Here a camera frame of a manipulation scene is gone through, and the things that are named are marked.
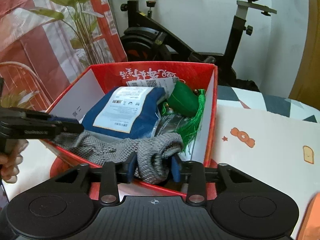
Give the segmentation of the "person's left hand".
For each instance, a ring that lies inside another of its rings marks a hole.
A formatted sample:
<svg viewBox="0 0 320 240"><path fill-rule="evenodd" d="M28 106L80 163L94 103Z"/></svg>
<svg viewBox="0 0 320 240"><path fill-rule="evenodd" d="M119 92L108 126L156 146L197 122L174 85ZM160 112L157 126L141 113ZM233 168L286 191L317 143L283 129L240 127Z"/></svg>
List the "person's left hand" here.
<svg viewBox="0 0 320 240"><path fill-rule="evenodd" d="M29 142L25 139L18 140L10 154L1 153L1 178L9 184L17 182L18 166L23 162L21 153L27 148Z"/></svg>

